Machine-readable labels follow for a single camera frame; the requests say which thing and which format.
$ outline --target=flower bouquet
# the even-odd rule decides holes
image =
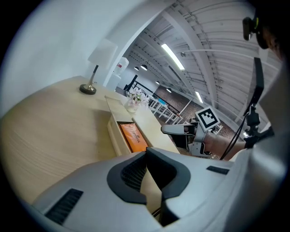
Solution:
[[[140,106],[148,107],[149,98],[141,89],[134,88],[129,91],[129,100],[125,104],[125,108],[130,113],[135,113]]]

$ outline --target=black and white square marker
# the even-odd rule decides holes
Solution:
[[[218,116],[210,106],[195,112],[195,115],[198,118],[204,131],[207,131],[208,129],[221,123],[218,119]]]

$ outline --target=table lamp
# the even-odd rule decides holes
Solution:
[[[85,94],[89,94],[89,95],[93,95],[96,93],[96,89],[92,86],[95,73],[96,73],[99,66],[101,66],[105,69],[109,68],[117,48],[118,48],[118,46],[116,44],[112,43],[111,41],[109,41],[107,39],[103,39],[98,44],[96,49],[92,52],[92,54],[87,59],[89,62],[96,64],[96,67],[92,73],[92,76],[91,76],[89,83],[82,84],[80,86],[81,92],[83,92]]]

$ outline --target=forearm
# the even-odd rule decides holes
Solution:
[[[221,157],[231,140],[214,133],[207,133],[204,138],[205,150]],[[245,148],[246,142],[236,142],[224,160],[230,160],[237,152]]]

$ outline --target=ceiling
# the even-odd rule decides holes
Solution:
[[[242,20],[254,16],[246,1],[177,0],[135,40],[129,62],[146,63],[156,80],[203,101],[239,122],[246,107],[253,57],[263,62],[265,88],[280,68],[279,59],[245,41]],[[161,45],[167,44],[184,66],[180,70]],[[259,110],[261,126],[268,122]]]

